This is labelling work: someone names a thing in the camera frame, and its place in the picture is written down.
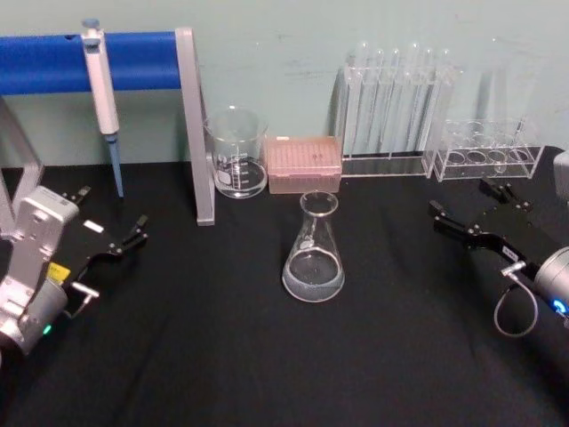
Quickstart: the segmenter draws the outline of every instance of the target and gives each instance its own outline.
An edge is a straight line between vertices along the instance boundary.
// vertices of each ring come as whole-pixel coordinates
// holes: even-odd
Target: blue led light
[[[553,300],[553,307],[555,308],[555,311],[557,311],[561,314],[565,314],[567,312],[567,308],[559,300]]]

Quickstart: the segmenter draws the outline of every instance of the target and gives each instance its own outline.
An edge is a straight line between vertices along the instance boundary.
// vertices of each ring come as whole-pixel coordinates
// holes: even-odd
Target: pipette tip box
[[[264,157],[272,194],[340,189],[341,148],[333,136],[267,138]]]

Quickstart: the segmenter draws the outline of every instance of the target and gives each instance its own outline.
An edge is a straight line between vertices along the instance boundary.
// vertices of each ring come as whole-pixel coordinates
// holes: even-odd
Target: yellow label
[[[47,269],[47,277],[52,278],[58,282],[62,282],[68,278],[71,270],[66,269],[62,265],[56,264],[55,262],[50,262],[50,266]]]

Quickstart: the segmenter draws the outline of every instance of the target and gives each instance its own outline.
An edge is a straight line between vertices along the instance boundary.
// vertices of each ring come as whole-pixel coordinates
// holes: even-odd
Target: empty test tube rack
[[[535,125],[521,120],[447,121],[435,156],[439,181],[532,178],[543,151]]]

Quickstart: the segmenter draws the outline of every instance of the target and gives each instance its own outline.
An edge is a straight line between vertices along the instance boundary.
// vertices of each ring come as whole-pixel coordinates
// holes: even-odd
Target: glass beaker
[[[267,124],[247,109],[229,107],[209,117],[204,128],[212,140],[215,187],[224,196],[248,198],[267,185],[260,147]]]

